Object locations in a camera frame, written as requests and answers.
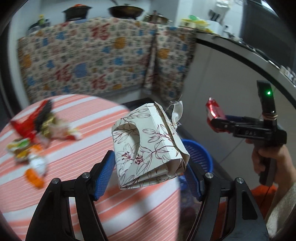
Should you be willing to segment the orange white snack wrapper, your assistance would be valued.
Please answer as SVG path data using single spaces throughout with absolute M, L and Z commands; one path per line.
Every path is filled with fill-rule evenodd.
M 47 172 L 47 162 L 44 157 L 29 154 L 28 156 L 29 169 L 25 172 L 25 178 L 34 187 L 41 189 L 44 187 L 44 176 Z

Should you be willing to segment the red plastic bag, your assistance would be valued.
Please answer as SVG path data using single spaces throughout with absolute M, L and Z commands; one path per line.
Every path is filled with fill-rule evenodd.
M 31 142 L 34 141 L 37 131 L 35 130 L 34 118 L 37 116 L 39 107 L 23 122 L 10 120 L 13 129 L 22 137 L 29 138 Z

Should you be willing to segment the blue plastic waste basket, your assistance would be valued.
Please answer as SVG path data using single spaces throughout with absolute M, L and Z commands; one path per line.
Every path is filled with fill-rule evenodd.
M 190 155 L 185 173 L 179 176 L 181 191 L 190 191 L 198 202 L 204 200 L 204 175 L 213 171 L 213 161 L 208 151 L 199 143 L 182 139 L 182 143 Z

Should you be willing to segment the white knife block with knives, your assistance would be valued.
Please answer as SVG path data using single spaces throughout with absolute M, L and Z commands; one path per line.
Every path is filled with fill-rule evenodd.
M 223 5 L 215 5 L 212 9 L 209 10 L 208 16 L 209 20 L 221 23 L 226 15 L 226 13 L 229 11 L 229 6 L 223 6 Z

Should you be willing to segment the floral white paper box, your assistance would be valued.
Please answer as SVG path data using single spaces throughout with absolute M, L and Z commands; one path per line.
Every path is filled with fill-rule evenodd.
M 177 133 L 183 103 L 172 106 L 168 117 L 157 102 L 146 103 L 112 127 L 120 189 L 156 185 L 186 171 L 190 154 Z

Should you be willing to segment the steel pot with lid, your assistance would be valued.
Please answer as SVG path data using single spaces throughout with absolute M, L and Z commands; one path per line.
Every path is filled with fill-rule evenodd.
M 158 13 L 157 11 L 154 11 L 151 15 L 146 15 L 143 21 L 159 25 L 167 25 L 173 22 L 168 18 L 164 17 L 162 14 Z

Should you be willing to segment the yellow green snack wrapper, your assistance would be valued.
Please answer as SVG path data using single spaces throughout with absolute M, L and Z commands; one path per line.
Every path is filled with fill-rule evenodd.
M 27 156 L 29 154 L 29 148 L 31 146 L 31 141 L 29 138 L 15 139 L 8 143 L 6 150 L 13 154 L 17 162 L 27 161 Z

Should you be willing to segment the round table striped tablecloth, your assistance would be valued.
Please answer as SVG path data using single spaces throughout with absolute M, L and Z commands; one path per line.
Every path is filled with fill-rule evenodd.
M 48 167 L 45 184 L 53 178 L 66 181 L 90 171 L 113 149 L 111 128 L 128 113 L 120 104 L 93 96 L 61 95 L 52 101 L 57 116 L 78 129 L 82 139 L 54 140 L 43 151 Z M 17 163 L 6 150 L 7 144 L 17 138 L 10 125 L 1 130 L 1 212 L 16 236 L 24 240 L 44 189 L 37 189 L 26 180 L 28 165 Z M 113 173 L 95 207 L 110 240 L 177 240 L 179 201 L 177 179 L 120 190 L 117 174 Z

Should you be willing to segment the black clay pot red lid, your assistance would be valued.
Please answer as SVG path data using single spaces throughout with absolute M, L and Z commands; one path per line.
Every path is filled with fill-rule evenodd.
M 65 21 L 68 22 L 87 19 L 88 11 L 90 9 L 92 9 L 92 7 L 83 4 L 76 4 L 63 11 Z

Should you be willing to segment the red crushed soda can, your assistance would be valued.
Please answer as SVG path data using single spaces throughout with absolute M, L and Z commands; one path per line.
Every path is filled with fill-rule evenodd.
M 211 120 L 227 120 L 226 115 L 220 108 L 219 104 L 212 97 L 209 97 L 206 103 L 206 111 L 208 124 Z

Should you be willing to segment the beige pastry wrapper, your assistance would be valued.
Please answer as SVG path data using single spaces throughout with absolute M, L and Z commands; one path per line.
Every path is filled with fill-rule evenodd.
M 82 139 L 82 134 L 67 123 L 59 125 L 49 125 L 50 137 L 53 139 L 78 141 Z

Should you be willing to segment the yellow green plastic containers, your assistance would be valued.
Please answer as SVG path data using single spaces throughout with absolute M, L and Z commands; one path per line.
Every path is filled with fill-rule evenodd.
M 209 28 L 210 24 L 206 20 L 202 20 L 195 15 L 189 15 L 187 19 L 182 19 L 179 24 L 180 27 L 197 29 L 199 31 L 212 33 L 213 31 Z

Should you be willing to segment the black foam net sleeve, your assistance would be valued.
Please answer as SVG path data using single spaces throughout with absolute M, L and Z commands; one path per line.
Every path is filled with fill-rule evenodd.
M 37 132 L 40 131 L 42 123 L 45 121 L 47 115 L 51 112 L 52 105 L 52 101 L 48 99 L 43 101 L 42 104 L 39 106 L 37 116 L 34 118 L 35 130 Z

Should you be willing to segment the large patterned fu cloth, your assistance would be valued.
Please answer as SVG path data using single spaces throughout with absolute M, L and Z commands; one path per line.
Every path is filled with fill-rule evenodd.
M 147 86 L 156 32 L 146 22 L 92 18 L 20 38 L 18 60 L 29 102 L 64 94 L 104 97 Z

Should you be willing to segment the small patterned fu cloth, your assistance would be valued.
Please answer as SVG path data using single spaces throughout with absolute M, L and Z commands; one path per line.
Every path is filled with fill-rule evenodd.
M 144 89 L 162 102 L 178 100 L 194 58 L 196 29 L 153 25 Z

